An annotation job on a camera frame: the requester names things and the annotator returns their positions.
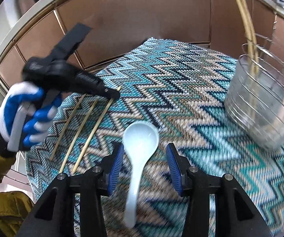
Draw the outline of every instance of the metal screw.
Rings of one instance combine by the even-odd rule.
[[[231,181],[233,180],[233,176],[231,174],[225,174],[225,179],[228,180],[228,181]]]
[[[93,171],[94,171],[95,173],[100,172],[100,170],[101,170],[101,167],[100,167],[100,166],[94,166],[94,167],[93,167]]]
[[[59,173],[56,178],[59,179],[59,180],[62,180],[62,179],[64,179],[65,177],[66,177],[66,174],[65,174],[65,173]]]
[[[196,166],[191,166],[191,167],[189,167],[189,170],[190,170],[190,172],[195,173],[195,172],[199,171],[199,168],[197,168]]]

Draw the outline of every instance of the hand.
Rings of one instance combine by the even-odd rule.
[[[43,97],[44,90],[30,82],[14,84],[8,91],[0,107],[0,134],[8,142],[12,124],[18,106],[24,101],[38,101]],[[62,96],[59,94],[51,105],[45,106],[36,111],[30,106],[28,115],[33,118],[23,126],[23,132],[28,135],[23,140],[26,147],[38,144],[48,136],[48,129],[52,126],[58,107],[62,103]]]

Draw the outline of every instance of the woven fabric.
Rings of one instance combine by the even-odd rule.
[[[181,236],[187,198],[178,197],[170,181],[165,147],[173,142],[180,154],[207,174],[232,174],[245,189],[272,233],[284,222],[284,146],[272,152],[260,149],[227,116],[223,100],[235,71],[236,60],[222,53],[172,40],[149,39],[97,75],[111,88],[122,86],[92,139],[78,173],[94,166],[121,141],[124,129],[136,120],[147,120],[160,132],[160,145],[146,164],[138,198],[137,224],[123,222],[130,182],[125,156],[117,188],[102,198],[108,236]],[[71,120],[53,161],[52,149],[79,100],[69,96],[59,108],[50,135],[26,153],[26,169],[38,199],[58,174],[65,153],[94,97],[86,97]],[[82,130],[64,172],[73,165],[99,115],[107,104],[101,98]],[[79,211],[75,209],[79,233]],[[215,230],[215,208],[210,202],[210,231]]]

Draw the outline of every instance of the table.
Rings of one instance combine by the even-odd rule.
[[[173,142],[192,165],[207,174],[232,174],[245,189],[273,234],[284,222],[284,146],[266,152],[259,148],[227,116],[223,100],[235,71],[236,60],[193,44],[150,38],[118,59],[97,76],[108,87],[122,86],[121,98],[108,110],[92,139],[78,173],[94,166],[121,141],[124,129],[136,120],[153,123],[160,132],[160,145],[146,165],[141,181],[137,224],[122,223],[130,181],[125,156],[117,188],[102,199],[108,236],[181,236],[187,198],[172,187],[165,147]],[[64,123],[79,100],[70,95],[59,108],[46,140],[26,153],[28,179],[38,199],[58,174],[65,153],[86,112],[94,102],[87,96],[71,120],[53,161],[50,155]],[[107,100],[101,98],[76,141],[64,172],[72,167]],[[215,207],[210,199],[210,231],[215,230]],[[75,209],[78,233],[79,211]]]

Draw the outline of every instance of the spoon handle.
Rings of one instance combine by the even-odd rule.
[[[133,228],[137,217],[137,199],[140,188],[140,180],[143,173],[143,166],[132,167],[132,176],[127,196],[126,210],[124,213],[124,223],[127,228]]]

